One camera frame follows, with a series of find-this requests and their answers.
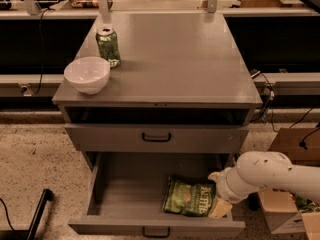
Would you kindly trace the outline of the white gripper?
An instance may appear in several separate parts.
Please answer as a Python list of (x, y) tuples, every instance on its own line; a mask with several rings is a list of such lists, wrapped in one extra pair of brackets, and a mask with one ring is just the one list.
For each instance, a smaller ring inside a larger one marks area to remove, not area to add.
[(217, 182), (217, 192), (221, 197), (214, 199), (208, 214), (210, 218), (224, 217), (231, 211), (232, 204), (239, 203), (248, 197), (243, 181), (239, 178), (235, 168), (227, 167), (220, 173), (213, 172), (208, 179)]

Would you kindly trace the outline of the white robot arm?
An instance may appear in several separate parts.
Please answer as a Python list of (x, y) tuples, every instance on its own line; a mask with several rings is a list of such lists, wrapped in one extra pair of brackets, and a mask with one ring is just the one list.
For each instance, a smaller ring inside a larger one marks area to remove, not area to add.
[(253, 211), (258, 209), (258, 201), (252, 194), (265, 189), (280, 189), (320, 202), (320, 168), (295, 165), (280, 152), (245, 152), (233, 167), (212, 172), (208, 179), (216, 184), (219, 198), (230, 204), (249, 199)]

